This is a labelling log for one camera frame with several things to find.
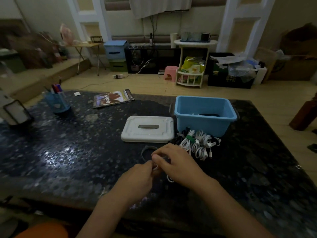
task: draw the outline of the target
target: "pen holder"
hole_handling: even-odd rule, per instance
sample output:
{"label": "pen holder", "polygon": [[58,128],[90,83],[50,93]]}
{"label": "pen holder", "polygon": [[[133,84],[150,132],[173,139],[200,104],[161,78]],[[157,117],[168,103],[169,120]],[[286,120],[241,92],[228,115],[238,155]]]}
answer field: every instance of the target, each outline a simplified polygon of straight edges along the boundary
{"label": "pen holder", "polygon": [[65,96],[63,93],[45,93],[43,96],[47,105],[55,114],[65,112],[70,109],[70,105],[65,101]]}

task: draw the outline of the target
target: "white curtain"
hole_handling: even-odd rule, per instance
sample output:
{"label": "white curtain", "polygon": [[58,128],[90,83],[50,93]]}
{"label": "white curtain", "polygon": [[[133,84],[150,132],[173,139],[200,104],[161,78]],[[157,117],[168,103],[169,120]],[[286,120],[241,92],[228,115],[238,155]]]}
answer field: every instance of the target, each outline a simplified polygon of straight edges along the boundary
{"label": "white curtain", "polygon": [[129,0],[136,19],[148,17],[165,11],[190,9],[192,0]]}

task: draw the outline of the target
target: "pink stool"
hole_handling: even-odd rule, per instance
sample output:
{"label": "pink stool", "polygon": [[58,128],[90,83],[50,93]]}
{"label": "pink stool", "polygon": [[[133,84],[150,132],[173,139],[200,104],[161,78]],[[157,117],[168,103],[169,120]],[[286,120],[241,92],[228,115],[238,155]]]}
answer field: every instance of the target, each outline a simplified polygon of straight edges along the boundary
{"label": "pink stool", "polygon": [[166,80],[167,75],[170,75],[172,78],[172,82],[176,81],[176,71],[178,70],[177,66],[167,66],[165,68],[163,79]]}

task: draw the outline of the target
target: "dark patterned table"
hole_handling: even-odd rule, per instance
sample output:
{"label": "dark patterned table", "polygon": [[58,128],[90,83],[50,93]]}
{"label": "dark patterned table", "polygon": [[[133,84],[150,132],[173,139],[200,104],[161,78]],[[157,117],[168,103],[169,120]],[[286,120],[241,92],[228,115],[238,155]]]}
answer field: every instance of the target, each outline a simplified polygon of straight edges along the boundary
{"label": "dark patterned table", "polygon": [[[143,162],[144,143],[124,143],[129,116],[169,116],[175,97],[135,95],[136,101],[93,109],[95,93],[66,93],[73,113],[56,116],[44,102],[31,107],[27,129],[0,124],[0,189],[33,200],[93,209],[101,192]],[[248,101],[232,100],[240,114],[202,169],[279,237],[317,237],[317,189]],[[124,216],[201,234],[222,231],[202,201],[162,174]]]}

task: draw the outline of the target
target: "power strip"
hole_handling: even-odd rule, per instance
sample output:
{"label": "power strip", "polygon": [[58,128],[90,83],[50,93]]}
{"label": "power strip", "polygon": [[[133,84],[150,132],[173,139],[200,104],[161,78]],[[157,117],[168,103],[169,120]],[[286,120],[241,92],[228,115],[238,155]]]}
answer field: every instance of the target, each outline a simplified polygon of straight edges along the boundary
{"label": "power strip", "polygon": [[124,78],[123,74],[117,74],[117,75],[113,75],[114,79],[119,79],[119,78]]}

